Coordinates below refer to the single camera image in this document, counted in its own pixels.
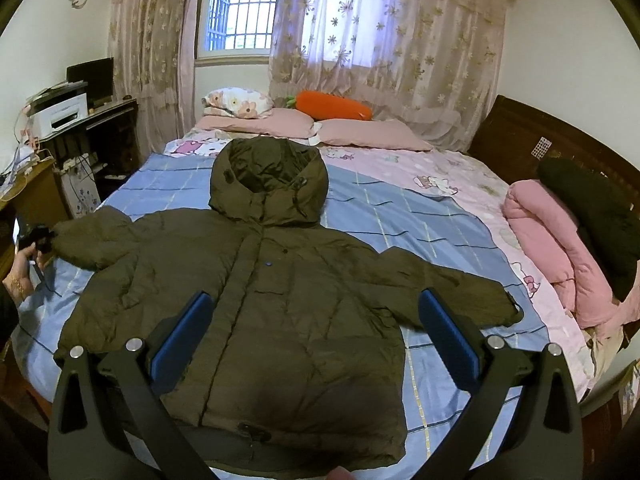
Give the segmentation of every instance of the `headboard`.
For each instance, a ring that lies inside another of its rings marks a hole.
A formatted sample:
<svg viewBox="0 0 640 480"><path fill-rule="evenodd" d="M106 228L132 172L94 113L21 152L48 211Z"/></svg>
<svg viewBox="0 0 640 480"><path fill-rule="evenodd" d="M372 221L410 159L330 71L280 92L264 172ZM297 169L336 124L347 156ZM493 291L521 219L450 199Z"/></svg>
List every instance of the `headboard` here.
<svg viewBox="0 0 640 480"><path fill-rule="evenodd" d="M496 99L468 153L508 184L537 178L544 156L572 158L618 184L640 214L640 171L631 163L582 130L503 95Z"/></svg>

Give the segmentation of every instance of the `wall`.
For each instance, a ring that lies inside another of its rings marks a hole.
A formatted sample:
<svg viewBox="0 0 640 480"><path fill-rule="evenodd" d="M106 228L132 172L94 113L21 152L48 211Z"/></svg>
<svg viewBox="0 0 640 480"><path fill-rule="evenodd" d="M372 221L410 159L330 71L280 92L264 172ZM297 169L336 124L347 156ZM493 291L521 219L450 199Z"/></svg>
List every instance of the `wall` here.
<svg viewBox="0 0 640 480"><path fill-rule="evenodd" d="M64 81L67 66L106 56L110 3L88 0L77 10L69 0L24 0L14 14L0 36L0 170L17 145L25 99Z"/></svg>
<svg viewBox="0 0 640 480"><path fill-rule="evenodd" d="M269 65L213 65L196 67L195 113L202 117L202 97L217 88L238 86L267 93Z"/></svg>
<svg viewBox="0 0 640 480"><path fill-rule="evenodd" d="M609 0L518 0L505 34L498 93L640 168L640 50Z"/></svg>

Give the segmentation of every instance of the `silver screw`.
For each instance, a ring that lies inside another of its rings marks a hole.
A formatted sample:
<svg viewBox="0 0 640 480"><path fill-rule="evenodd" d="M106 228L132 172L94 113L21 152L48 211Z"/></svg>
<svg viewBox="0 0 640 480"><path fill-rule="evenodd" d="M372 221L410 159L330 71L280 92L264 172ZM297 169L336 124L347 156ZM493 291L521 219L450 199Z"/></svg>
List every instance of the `silver screw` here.
<svg viewBox="0 0 640 480"><path fill-rule="evenodd" d="M69 350L69 357L73 359L78 359L84 353L84 348L80 345L74 346L71 350Z"/></svg>
<svg viewBox="0 0 640 480"><path fill-rule="evenodd" d="M129 339L125 346L127 350L129 350L130 352L137 352L142 348L142 339L140 339L139 337L134 337L133 339Z"/></svg>
<svg viewBox="0 0 640 480"><path fill-rule="evenodd" d="M502 339L499 335L491 335L486 339L486 341L494 350L504 348L504 339Z"/></svg>
<svg viewBox="0 0 640 480"><path fill-rule="evenodd" d="M562 347L558 343L549 343L549 346L546 347L551 355L558 357L562 355Z"/></svg>

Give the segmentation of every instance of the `floral pillow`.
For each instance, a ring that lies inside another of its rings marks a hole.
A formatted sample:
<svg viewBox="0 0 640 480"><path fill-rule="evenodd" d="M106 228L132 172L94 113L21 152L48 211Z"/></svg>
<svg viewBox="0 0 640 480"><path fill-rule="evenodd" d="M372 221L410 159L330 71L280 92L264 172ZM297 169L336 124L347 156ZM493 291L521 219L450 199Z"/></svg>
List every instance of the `floral pillow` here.
<svg viewBox="0 0 640 480"><path fill-rule="evenodd" d="M235 117L238 119L261 119L271 115L273 101L257 90L243 88L220 88L202 98L206 115Z"/></svg>

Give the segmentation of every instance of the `window sill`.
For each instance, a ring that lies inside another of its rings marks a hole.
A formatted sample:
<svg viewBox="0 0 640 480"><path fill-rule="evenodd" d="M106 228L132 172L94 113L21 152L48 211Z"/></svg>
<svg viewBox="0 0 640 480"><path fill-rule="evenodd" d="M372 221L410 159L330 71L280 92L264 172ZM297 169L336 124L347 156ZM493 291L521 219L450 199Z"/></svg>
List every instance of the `window sill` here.
<svg viewBox="0 0 640 480"><path fill-rule="evenodd" d="M195 61L196 66L216 65L258 65L268 64L269 54L221 54L201 56Z"/></svg>

